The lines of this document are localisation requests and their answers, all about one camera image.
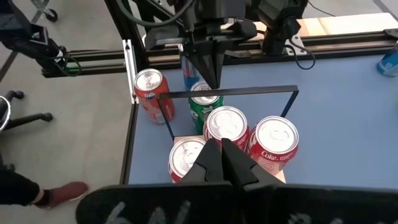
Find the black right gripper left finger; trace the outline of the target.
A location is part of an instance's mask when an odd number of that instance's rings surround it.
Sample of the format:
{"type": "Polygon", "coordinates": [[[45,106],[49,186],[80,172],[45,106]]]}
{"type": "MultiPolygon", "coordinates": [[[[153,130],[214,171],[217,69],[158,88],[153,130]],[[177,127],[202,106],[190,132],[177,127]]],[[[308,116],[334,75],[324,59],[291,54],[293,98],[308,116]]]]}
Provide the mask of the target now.
{"type": "Polygon", "coordinates": [[[180,180],[188,182],[223,181],[223,167],[220,146],[214,139],[207,140],[190,170],[180,180]]]}

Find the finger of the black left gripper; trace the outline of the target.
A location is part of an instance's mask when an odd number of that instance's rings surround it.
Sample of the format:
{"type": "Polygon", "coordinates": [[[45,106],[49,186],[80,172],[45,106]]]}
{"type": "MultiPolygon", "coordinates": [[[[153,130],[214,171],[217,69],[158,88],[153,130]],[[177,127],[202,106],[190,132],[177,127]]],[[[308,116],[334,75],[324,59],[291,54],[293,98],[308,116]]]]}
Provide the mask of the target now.
{"type": "Polygon", "coordinates": [[[188,60],[199,71],[210,88],[216,88],[216,72],[213,63],[212,47],[185,47],[188,60]]]}
{"type": "Polygon", "coordinates": [[[214,65],[215,65],[215,78],[216,78],[215,88],[219,88],[221,83],[221,73],[224,61],[224,50],[219,46],[215,47],[214,60],[215,60],[214,65]]]}

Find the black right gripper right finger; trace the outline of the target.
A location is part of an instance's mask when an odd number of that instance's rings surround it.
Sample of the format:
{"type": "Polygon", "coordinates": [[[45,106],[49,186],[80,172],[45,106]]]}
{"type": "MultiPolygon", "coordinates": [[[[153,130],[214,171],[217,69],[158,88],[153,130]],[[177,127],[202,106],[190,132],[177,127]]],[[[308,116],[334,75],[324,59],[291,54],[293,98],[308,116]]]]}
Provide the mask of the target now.
{"type": "Polygon", "coordinates": [[[264,170],[231,140],[221,140],[224,174],[237,187],[283,185],[284,182],[264,170]]]}

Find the red Coca-Cola can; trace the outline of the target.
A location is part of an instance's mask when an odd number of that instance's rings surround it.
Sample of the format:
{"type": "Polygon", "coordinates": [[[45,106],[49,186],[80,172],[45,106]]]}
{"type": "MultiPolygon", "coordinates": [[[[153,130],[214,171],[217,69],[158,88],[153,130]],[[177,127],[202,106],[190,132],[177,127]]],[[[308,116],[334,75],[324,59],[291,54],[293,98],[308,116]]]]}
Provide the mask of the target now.
{"type": "Polygon", "coordinates": [[[203,126],[206,141],[213,138],[220,144],[222,138],[227,138],[242,151],[246,149],[249,133],[250,128],[244,113],[233,106],[220,106],[214,109],[203,126]]]}
{"type": "Polygon", "coordinates": [[[246,154],[272,175],[278,174],[295,157],[299,133],[289,120],[268,116],[252,129],[246,154]]]}
{"type": "Polygon", "coordinates": [[[168,170],[172,182],[179,182],[191,169],[206,142],[196,137],[178,140],[169,154],[168,170]]]}

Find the green Sprite can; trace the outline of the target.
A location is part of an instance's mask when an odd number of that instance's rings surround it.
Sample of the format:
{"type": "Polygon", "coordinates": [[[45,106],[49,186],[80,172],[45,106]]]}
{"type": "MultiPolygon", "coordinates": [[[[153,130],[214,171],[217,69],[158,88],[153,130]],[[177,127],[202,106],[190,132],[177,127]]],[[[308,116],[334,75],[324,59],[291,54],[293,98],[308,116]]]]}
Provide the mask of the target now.
{"type": "Polygon", "coordinates": [[[192,120],[197,134],[203,134],[203,125],[207,116],[215,109],[223,106],[223,96],[199,96],[188,99],[192,120]]]}

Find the silver blue Red Bull can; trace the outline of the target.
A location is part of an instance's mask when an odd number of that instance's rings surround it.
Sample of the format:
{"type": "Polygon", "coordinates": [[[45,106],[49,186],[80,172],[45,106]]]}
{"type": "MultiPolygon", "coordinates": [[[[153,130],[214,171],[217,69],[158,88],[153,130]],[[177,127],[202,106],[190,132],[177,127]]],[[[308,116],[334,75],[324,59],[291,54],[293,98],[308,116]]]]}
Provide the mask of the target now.
{"type": "Polygon", "coordinates": [[[180,62],[185,88],[187,90],[190,90],[191,87],[196,84],[196,82],[199,82],[201,80],[201,75],[199,71],[193,66],[193,64],[188,60],[183,51],[180,51],[180,62]]]}
{"type": "Polygon", "coordinates": [[[398,77],[398,43],[376,64],[377,71],[388,77],[398,77]]]}

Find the red Fanta can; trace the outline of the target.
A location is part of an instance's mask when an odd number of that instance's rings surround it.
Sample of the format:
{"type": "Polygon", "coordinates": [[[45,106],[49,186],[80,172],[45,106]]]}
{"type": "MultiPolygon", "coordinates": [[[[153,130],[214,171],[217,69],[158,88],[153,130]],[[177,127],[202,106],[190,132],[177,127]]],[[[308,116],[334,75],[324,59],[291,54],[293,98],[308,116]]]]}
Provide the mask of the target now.
{"type": "Polygon", "coordinates": [[[162,100],[162,106],[157,102],[161,93],[169,92],[167,79],[159,70],[147,68],[140,71],[134,79],[134,91],[153,123],[162,124],[165,119],[170,121],[174,117],[175,107],[171,99],[162,100]]]}

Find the person's foot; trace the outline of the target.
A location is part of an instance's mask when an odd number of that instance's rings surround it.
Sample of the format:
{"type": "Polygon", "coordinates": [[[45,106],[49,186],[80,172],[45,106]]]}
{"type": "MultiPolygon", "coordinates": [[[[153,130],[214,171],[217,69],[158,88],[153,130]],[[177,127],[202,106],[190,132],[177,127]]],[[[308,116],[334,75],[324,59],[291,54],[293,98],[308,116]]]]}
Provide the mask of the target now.
{"type": "Polygon", "coordinates": [[[50,209],[65,202],[83,197],[89,187],[84,182],[69,182],[61,187],[40,191],[40,198],[34,205],[41,209],[50,209]]]}

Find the black device with green light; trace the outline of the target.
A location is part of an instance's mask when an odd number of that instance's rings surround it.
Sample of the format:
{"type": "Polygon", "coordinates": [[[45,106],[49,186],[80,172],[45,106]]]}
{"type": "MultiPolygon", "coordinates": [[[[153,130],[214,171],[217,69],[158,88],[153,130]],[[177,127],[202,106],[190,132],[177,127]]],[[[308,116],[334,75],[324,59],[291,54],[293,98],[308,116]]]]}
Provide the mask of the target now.
{"type": "Polygon", "coordinates": [[[7,49],[34,59],[45,72],[61,77],[79,76],[82,67],[68,68],[68,62],[77,62],[64,46],[49,37],[46,27],[33,24],[12,0],[0,0],[0,43],[7,49]]]}

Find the black office chair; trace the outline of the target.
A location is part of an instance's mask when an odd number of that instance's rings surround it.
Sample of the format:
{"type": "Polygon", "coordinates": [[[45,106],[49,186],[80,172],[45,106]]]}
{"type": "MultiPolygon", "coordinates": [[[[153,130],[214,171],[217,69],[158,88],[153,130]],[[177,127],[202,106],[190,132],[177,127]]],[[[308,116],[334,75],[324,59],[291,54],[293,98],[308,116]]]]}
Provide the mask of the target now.
{"type": "Polygon", "coordinates": [[[52,113],[37,113],[30,116],[11,119],[11,101],[14,98],[19,100],[25,97],[23,91],[10,90],[5,96],[0,95],[0,132],[22,126],[33,121],[42,120],[50,122],[53,120],[52,113]]]}

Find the person's leg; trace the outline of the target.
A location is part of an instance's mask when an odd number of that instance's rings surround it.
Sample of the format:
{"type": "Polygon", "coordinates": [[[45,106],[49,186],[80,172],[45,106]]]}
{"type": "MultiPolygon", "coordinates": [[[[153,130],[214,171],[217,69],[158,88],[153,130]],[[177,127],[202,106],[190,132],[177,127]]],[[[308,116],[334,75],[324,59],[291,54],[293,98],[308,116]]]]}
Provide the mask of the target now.
{"type": "Polygon", "coordinates": [[[0,205],[30,205],[38,196],[37,183],[17,172],[0,169],[0,205]]]}

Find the wooden shelf black metal frame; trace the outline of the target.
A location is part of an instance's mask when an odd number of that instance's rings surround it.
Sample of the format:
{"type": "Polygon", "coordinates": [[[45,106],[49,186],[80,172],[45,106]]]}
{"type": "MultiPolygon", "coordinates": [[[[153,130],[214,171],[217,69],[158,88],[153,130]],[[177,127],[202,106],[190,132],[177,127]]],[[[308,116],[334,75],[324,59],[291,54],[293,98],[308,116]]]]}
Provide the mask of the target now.
{"type": "Polygon", "coordinates": [[[229,96],[229,95],[256,95],[256,94],[268,94],[268,93],[287,93],[291,92],[291,97],[289,98],[281,117],[285,117],[289,112],[293,102],[295,101],[299,89],[296,85],[286,85],[286,86],[262,86],[262,87],[248,87],[248,88],[232,88],[224,90],[203,90],[203,91],[179,91],[170,93],[161,93],[157,102],[159,104],[162,115],[165,118],[165,123],[169,130],[172,140],[174,141],[174,146],[170,151],[168,170],[173,183],[180,182],[183,179],[183,175],[177,170],[177,164],[174,162],[174,154],[176,148],[182,147],[184,143],[187,142],[197,142],[203,147],[204,137],[203,136],[175,136],[172,128],[166,118],[165,106],[162,104],[164,100],[172,100],[174,98],[193,98],[193,97],[204,97],[204,96],[229,96]]]}

